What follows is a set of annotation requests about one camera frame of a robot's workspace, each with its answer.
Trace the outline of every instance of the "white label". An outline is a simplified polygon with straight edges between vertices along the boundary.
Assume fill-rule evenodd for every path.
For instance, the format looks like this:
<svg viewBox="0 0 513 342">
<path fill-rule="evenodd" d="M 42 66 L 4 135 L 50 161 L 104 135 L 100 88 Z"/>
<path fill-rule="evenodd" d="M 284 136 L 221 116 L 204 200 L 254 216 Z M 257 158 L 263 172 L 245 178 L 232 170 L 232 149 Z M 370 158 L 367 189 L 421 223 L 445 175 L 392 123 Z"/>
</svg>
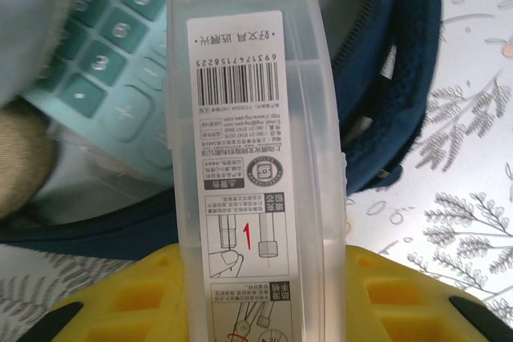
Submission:
<svg viewBox="0 0 513 342">
<path fill-rule="evenodd" d="M 280 11 L 188 21 L 210 342 L 301 342 Z"/>
</svg>

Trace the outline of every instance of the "transparent plastic box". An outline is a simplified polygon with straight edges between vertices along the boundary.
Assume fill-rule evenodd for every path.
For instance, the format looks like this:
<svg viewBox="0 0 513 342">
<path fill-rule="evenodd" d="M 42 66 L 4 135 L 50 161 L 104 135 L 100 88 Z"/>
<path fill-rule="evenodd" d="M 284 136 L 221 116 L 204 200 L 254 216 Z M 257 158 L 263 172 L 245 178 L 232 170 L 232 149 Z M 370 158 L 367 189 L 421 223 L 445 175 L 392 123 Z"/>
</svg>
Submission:
<svg viewBox="0 0 513 342">
<path fill-rule="evenodd" d="M 187 22 L 273 10 L 281 11 L 285 34 L 301 340 L 345 340 L 345 157 L 318 0 L 168 0 L 169 80 L 164 97 L 168 138 L 172 138 L 190 341 L 209 339 Z"/>
</svg>

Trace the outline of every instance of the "dark blue bag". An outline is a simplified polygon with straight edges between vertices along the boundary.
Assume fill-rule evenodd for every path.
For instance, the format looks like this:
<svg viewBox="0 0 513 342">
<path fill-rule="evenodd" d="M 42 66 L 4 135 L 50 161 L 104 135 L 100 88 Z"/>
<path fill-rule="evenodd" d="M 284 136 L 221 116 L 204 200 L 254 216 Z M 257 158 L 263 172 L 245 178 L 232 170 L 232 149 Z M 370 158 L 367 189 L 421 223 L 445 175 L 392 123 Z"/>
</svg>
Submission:
<svg viewBox="0 0 513 342">
<path fill-rule="evenodd" d="M 421 132 L 438 53 L 441 0 L 367 0 L 337 58 L 347 194 L 389 186 Z M 396 48 L 392 79 L 381 75 Z M 346 141 L 361 118 L 369 128 Z M 61 254 L 138 260 L 178 242 L 174 191 L 94 219 L 34 230 L 0 230 L 0 243 Z"/>
</svg>

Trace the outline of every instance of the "yellow plastic object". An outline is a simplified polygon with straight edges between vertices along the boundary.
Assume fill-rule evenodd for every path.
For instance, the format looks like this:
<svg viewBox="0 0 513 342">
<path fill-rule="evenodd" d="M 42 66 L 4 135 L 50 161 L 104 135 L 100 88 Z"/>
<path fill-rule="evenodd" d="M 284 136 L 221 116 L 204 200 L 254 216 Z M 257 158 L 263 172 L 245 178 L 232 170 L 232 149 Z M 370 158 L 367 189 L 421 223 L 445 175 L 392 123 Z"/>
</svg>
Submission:
<svg viewBox="0 0 513 342">
<path fill-rule="evenodd" d="M 473 296 L 359 247 L 346 247 L 347 342 L 487 342 L 452 306 Z M 178 245 L 76 292 L 83 308 L 52 342 L 188 342 Z"/>
</svg>

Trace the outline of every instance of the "floral pattern tablecloth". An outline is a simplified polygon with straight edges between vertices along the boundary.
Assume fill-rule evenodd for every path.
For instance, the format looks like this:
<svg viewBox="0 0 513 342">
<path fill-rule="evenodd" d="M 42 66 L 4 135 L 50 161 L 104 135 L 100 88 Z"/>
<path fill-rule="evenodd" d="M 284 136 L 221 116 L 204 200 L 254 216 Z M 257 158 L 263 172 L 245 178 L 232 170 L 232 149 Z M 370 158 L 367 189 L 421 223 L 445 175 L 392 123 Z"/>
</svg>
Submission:
<svg viewBox="0 0 513 342">
<path fill-rule="evenodd" d="M 468 291 L 513 326 L 513 0 L 443 0 L 422 137 L 391 188 L 349 197 L 347 242 Z M 0 246 L 0 342 L 131 262 Z"/>
</svg>

